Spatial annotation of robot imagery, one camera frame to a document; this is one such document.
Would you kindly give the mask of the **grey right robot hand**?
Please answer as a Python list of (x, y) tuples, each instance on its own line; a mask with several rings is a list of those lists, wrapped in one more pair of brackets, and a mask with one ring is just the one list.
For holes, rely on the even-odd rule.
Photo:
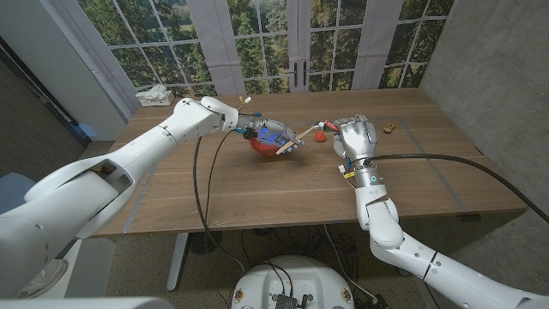
[(334, 150), (341, 158), (356, 161), (375, 155), (377, 133), (365, 115), (336, 119), (335, 126), (339, 132), (334, 134)]

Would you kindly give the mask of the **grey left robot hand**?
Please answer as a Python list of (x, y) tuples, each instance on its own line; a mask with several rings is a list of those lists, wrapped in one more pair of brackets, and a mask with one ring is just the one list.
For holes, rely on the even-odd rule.
[(295, 148), (305, 144), (294, 130), (274, 119), (240, 114), (237, 131), (243, 134), (244, 139), (250, 140), (257, 151), (262, 150), (269, 155), (275, 155), (278, 149), (289, 142)]

